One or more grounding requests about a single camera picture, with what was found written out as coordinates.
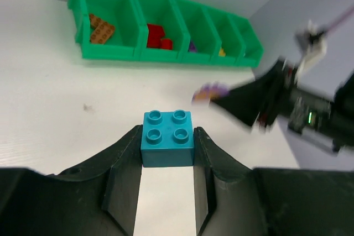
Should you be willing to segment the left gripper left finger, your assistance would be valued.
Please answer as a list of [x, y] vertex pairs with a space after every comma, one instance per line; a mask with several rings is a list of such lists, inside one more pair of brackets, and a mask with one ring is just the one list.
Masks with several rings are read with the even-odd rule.
[[132, 235], [142, 174], [137, 125], [60, 174], [1, 169], [2, 235]]

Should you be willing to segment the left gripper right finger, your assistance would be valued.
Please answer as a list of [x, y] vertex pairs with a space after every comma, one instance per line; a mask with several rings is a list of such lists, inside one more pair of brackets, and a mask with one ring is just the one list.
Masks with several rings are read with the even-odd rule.
[[197, 235], [353, 235], [353, 173], [249, 169], [194, 129]]

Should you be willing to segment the brown long lego plate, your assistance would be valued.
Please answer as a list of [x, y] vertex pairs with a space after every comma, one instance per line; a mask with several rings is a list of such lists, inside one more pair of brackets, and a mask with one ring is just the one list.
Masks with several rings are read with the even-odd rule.
[[96, 29], [102, 23], [102, 19], [94, 15], [93, 13], [89, 14], [89, 20], [90, 20], [90, 27], [92, 29]]

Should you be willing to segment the small teal square lego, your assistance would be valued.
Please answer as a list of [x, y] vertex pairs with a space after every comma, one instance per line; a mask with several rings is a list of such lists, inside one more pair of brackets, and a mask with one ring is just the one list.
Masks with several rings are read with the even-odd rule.
[[146, 112], [140, 151], [144, 167], [193, 166], [191, 113], [181, 109]]

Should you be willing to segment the yellow half-round lego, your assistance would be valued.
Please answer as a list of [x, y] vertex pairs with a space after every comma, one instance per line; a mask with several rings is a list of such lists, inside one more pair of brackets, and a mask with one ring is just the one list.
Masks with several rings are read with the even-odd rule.
[[224, 51], [223, 48], [220, 48], [218, 55], [219, 55], [220, 57], [226, 56], [226, 53], [225, 53], [225, 51]]

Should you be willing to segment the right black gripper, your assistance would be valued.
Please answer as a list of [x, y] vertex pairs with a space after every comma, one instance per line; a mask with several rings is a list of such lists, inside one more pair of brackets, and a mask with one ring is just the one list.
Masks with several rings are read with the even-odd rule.
[[332, 152], [353, 149], [353, 81], [340, 85], [333, 100], [286, 85], [290, 67], [279, 59], [270, 70], [253, 82], [235, 87], [210, 102], [248, 127], [258, 123], [266, 129], [280, 114], [288, 118], [288, 129], [302, 135], [309, 129], [332, 139]]

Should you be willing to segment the purple butterfly arch lego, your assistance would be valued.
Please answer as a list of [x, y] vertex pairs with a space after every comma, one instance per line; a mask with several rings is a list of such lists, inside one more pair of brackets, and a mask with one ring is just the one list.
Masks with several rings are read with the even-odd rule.
[[227, 96], [229, 92], [230, 89], [225, 84], [219, 82], [206, 83], [194, 92], [191, 103], [209, 102]]

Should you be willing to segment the small red lego brick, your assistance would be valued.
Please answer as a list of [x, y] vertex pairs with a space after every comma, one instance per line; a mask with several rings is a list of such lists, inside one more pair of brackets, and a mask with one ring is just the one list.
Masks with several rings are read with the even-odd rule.
[[173, 41], [169, 38], [161, 39], [160, 48], [164, 50], [173, 50]]

